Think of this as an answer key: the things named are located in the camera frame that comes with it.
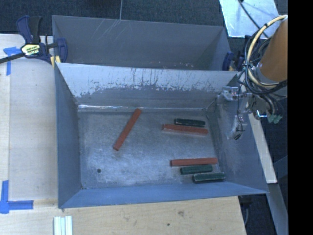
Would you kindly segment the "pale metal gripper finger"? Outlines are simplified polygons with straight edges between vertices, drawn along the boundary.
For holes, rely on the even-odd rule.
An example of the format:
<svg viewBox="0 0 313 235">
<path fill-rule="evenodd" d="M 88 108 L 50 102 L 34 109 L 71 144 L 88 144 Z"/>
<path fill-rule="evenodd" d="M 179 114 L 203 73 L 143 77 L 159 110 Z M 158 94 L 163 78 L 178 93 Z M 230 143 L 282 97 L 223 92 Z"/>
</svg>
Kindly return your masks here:
<svg viewBox="0 0 313 235">
<path fill-rule="evenodd" d="M 246 130 L 246 122 L 242 115 L 235 115 L 232 128 L 228 134 L 229 139 L 238 140 Z"/>
<path fill-rule="evenodd" d="M 217 103 L 239 101 L 244 98 L 244 94 L 240 92 L 240 87 L 224 86 L 217 95 Z"/>
</svg>

